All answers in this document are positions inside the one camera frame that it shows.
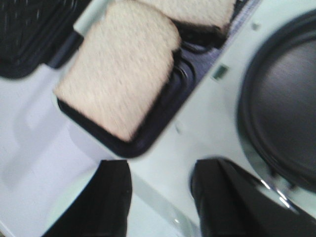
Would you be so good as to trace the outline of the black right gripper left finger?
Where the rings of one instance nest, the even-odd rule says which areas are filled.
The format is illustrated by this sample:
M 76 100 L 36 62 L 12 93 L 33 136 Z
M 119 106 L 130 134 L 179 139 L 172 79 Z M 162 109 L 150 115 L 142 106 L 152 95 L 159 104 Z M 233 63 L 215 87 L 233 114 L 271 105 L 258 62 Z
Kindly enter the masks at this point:
M 132 197 L 125 160 L 103 160 L 95 174 L 45 237 L 124 237 Z

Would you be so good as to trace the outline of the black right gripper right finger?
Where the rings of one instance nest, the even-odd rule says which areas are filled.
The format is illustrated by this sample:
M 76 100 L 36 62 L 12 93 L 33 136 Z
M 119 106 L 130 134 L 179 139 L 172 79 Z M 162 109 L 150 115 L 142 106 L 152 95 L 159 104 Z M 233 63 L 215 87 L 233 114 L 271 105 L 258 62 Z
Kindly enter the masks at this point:
M 225 158 L 195 163 L 191 194 L 203 237 L 314 237 L 316 219 L 276 186 Z

